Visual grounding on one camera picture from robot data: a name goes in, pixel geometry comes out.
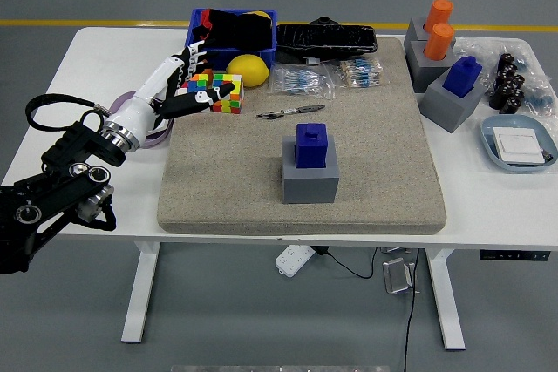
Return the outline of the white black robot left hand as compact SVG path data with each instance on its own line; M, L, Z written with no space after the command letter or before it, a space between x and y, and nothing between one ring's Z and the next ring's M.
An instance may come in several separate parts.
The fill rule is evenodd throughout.
M200 41L166 58L133 96L108 117L101 134L106 138L119 138L132 149L141 148L146 142L146 133L157 126L158 120L202 112L228 96L235 88L232 83L175 94L205 65L206 55L204 43Z

